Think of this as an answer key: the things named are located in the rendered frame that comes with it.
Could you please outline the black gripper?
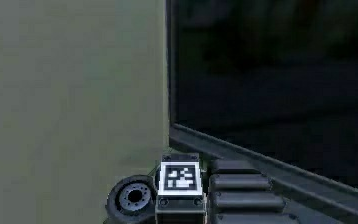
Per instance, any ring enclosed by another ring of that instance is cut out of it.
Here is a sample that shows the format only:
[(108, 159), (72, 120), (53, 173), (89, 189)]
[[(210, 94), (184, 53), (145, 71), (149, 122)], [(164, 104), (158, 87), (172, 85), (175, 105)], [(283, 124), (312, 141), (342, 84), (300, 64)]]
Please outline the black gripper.
[(108, 193), (103, 224), (154, 224), (156, 189), (148, 175), (120, 180)]

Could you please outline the black television set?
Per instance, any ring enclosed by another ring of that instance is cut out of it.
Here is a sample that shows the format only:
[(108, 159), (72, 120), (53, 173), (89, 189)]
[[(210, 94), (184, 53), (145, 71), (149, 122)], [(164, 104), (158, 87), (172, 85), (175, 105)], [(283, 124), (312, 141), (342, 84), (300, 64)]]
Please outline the black television set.
[(294, 224), (358, 224), (358, 0), (167, 0), (169, 141)]

